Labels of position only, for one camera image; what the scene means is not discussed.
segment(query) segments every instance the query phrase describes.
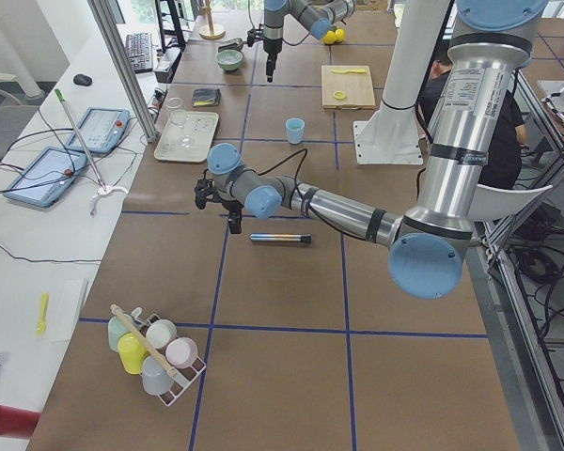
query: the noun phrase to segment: yellow cup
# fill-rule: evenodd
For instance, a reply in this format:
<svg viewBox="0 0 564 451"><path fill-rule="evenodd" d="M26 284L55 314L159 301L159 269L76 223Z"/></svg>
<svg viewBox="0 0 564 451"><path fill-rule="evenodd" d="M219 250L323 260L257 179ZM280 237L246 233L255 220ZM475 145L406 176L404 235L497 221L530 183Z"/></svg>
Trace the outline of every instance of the yellow cup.
<svg viewBox="0 0 564 451"><path fill-rule="evenodd" d="M149 356L149 352L132 333L125 334L119 339L117 351L128 373L140 374L142 372L142 363Z"/></svg>

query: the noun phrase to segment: yellow ball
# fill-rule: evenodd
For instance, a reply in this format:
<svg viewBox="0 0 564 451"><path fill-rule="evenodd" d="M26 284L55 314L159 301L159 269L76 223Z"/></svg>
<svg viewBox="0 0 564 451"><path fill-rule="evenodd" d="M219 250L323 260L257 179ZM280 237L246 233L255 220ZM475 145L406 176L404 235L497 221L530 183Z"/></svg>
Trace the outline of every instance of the yellow ball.
<svg viewBox="0 0 564 451"><path fill-rule="evenodd" d="M337 41L337 35L334 31L330 30L326 35L321 39L324 44L334 44Z"/></svg>
<svg viewBox="0 0 564 451"><path fill-rule="evenodd" d="M335 31L335 40L336 42L342 42L343 40L345 40L345 30L339 28L337 31Z"/></svg>

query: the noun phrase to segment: white tray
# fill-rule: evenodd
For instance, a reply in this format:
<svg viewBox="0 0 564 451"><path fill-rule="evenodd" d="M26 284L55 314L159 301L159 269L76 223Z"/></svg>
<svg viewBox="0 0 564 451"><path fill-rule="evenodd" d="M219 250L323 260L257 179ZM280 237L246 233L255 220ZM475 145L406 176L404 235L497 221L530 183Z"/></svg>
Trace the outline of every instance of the white tray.
<svg viewBox="0 0 564 451"><path fill-rule="evenodd" d="M188 120L183 128L167 122L154 149L154 158L162 162L201 163L207 160L211 148L219 115L203 111L185 112ZM195 138L195 142L187 148L177 144L184 135Z"/></svg>

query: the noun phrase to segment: wine glass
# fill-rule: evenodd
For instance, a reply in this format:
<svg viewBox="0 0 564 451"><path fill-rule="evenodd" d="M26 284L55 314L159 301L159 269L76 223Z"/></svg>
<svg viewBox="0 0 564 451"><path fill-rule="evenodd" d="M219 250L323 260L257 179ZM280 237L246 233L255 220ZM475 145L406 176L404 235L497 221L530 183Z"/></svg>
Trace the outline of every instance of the wine glass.
<svg viewBox="0 0 564 451"><path fill-rule="evenodd" d="M183 132L188 124L188 112L184 109L183 100L179 97L167 99L167 101L165 101L165 109L169 122ZM183 134L182 137L176 141L176 144L182 148L189 148L194 143L195 138L188 133Z"/></svg>

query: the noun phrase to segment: black t-shirt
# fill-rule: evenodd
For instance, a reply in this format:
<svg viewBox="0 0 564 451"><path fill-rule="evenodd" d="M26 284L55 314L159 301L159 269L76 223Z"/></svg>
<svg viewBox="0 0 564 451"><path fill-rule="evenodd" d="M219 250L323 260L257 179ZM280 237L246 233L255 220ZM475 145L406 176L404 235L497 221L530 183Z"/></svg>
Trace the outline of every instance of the black t-shirt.
<svg viewBox="0 0 564 451"><path fill-rule="evenodd" d="M443 93L448 78L449 72L445 72L429 80L422 91L418 102L427 124L431 121L432 113L434 113L434 108ZM489 161L486 166L483 166L478 183L505 190L510 190L514 186L522 167L516 127L523 124L523 116L518 103L513 99L511 93L506 92L489 145Z"/></svg>

